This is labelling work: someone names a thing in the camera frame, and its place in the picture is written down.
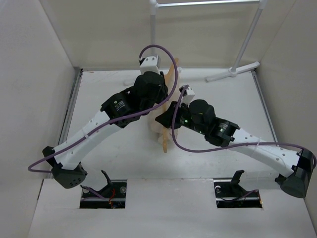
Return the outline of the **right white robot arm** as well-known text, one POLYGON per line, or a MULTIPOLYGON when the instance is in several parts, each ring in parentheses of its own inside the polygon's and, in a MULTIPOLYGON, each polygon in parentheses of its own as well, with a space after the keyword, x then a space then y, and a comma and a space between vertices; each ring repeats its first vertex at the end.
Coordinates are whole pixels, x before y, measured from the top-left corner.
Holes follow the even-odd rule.
POLYGON ((204 136, 217 148, 226 148, 253 158, 278 172, 274 180, 286 194, 305 198, 317 160, 305 148, 288 150, 251 135, 237 124, 218 118, 214 107, 205 100, 194 100, 180 106, 173 101, 166 112, 155 118, 169 129, 185 127, 204 136))

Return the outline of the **wooden clothes hanger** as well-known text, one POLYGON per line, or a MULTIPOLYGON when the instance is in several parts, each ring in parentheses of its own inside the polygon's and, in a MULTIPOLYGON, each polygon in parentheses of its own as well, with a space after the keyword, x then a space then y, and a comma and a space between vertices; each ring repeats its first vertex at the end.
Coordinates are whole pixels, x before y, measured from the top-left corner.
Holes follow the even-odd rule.
MULTIPOLYGON (((165 83, 167 86, 171 84, 172 77, 174 76, 174 65, 171 64, 168 73, 164 75, 165 83)), ((164 113, 167 110, 167 103, 162 105, 162 112, 164 113)), ((168 130, 164 126, 162 127, 162 148, 164 153, 167 153, 167 143, 168 143, 168 130)))

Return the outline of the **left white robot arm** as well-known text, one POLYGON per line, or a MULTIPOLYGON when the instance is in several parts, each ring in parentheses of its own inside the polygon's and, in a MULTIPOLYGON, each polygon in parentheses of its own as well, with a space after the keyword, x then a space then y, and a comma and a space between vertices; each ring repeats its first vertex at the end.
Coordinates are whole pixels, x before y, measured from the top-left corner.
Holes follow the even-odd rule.
POLYGON ((110 135, 149 114, 148 109, 168 96, 163 72, 146 71, 134 85, 106 100, 95 116, 74 136, 56 147, 42 150, 51 165, 53 178, 64 188, 84 183, 88 173, 82 159, 110 135))

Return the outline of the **beige trousers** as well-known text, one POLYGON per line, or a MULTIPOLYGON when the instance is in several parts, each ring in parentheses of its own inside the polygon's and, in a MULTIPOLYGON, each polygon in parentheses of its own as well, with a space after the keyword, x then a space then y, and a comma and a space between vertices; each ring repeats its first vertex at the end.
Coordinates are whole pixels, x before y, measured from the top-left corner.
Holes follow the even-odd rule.
MULTIPOLYGON (((171 84, 168 87, 168 94, 171 92, 172 88, 173 88, 173 85, 174 85, 174 80, 175 80, 175 75, 172 77, 172 81, 171 81, 171 84)), ((177 87, 174 91, 174 93, 172 94, 172 96, 170 97, 170 99, 167 101, 167 109, 169 108, 170 104, 172 101, 177 101, 178 100, 178 97, 180 95, 180 92, 178 90, 179 88, 179 84, 177 83, 177 87)), ((162 125, 159 124, 158 122, 155 121, 155 118, 159 115, 161 115, 163 112, 162 112, 162 106, 151 111, 148 115, 148 125, 149 125, 149 128, 152 132, 155 132, 157 134, 157 141, 159 144, 162 144, 162 125)), ((170 144, 170 142, 172 142, 172 132, 171 132, 171 129, 168 129, 168 143, 167 144, 170 144)))

